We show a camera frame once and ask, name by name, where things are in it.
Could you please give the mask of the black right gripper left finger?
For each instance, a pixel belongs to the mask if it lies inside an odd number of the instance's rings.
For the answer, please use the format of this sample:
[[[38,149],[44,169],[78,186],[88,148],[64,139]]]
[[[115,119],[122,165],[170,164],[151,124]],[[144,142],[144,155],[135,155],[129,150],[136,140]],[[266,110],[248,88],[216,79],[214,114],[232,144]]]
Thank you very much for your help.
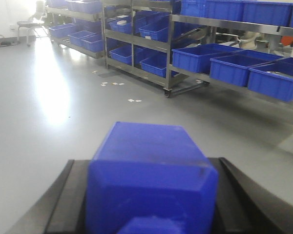
[[[69,160],[39,200],[7,234],[84,234],[89,160]]]

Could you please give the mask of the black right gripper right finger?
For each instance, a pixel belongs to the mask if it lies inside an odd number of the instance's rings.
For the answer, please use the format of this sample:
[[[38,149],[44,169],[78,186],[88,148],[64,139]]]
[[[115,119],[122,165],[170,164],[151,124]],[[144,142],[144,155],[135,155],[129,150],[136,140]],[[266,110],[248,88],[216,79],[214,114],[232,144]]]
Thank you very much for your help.
[[[293,234],[293,205],[224,157],[210,158],[219,173],[213,234]]]

